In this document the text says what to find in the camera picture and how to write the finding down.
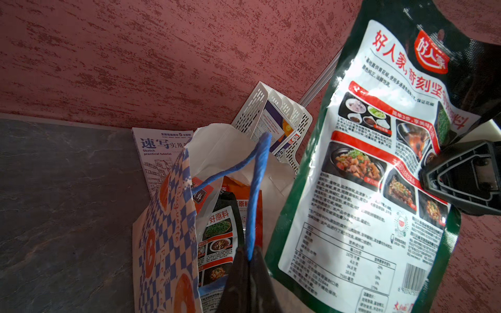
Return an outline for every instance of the snack packet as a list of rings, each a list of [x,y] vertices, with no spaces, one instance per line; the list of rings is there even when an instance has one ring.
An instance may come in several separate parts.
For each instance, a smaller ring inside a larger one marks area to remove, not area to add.
[[[500,46],[431,1],[365,0],[277,221],[271,274],[317,312],[426,312],[460,213],[419,171],[500,112]]]

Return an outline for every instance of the paper bag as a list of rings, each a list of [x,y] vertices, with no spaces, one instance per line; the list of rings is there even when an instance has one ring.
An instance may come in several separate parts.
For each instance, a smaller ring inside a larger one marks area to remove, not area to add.
[[[246,158],[256,144],[228,124],[197,129],[179,154],[172,171],[132,227],[132,266],[135,312],[202,312],[198,295],[196,209],[192,177],[201,180]],[[229,175],[251,183],[254,161]],[[263,251],[266,251],[294,170],[268,159],[261,184]]]

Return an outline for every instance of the white paper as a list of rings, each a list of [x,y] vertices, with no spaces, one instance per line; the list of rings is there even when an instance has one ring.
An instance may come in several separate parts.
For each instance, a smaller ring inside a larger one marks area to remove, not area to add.
[[[169,174],[172,163],[193,136],[193,131],[133,127],[132,134],[141,160],[144,178],[150,196],[153,197]]]

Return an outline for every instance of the brand logo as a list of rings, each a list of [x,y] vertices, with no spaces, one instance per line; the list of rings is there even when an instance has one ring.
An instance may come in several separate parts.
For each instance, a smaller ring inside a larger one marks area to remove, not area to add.
[[[298,140],[298,139],[299,139],[299,137],[300,137],[300,135],[299,135],[299,134],[294,135],[294,136],[293,136],[293,137],[289,140],[289,143],[290,143],[290,144],[293,144],[296,140]]]
[[[424,31],[420,31],[417,35],[414,49],[418,62],[425,69],[438,74],[447,73],[450,58],[437,47]]]
[[[193,195],[193,201],[195,201],[196,204],[201,204],[206,194],[207,191],[202,189],[201,191]]]
[[[409,229],[409,223],[407,216],[405,216],[402,212],[397,212],[397,215],[395,216],[396,234],[405,237],[408,229]]]
[[[400,304],[397,301],[397,303],[393,307],[393,312],[411,312],[413,306],[414,304],[409,304],[409,303]]]

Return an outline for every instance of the gray marble surface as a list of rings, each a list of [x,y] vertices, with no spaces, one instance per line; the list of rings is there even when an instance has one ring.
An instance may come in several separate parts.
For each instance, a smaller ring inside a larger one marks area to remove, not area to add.
[[[133,312],[132,133],[0,119],[0,311]]]

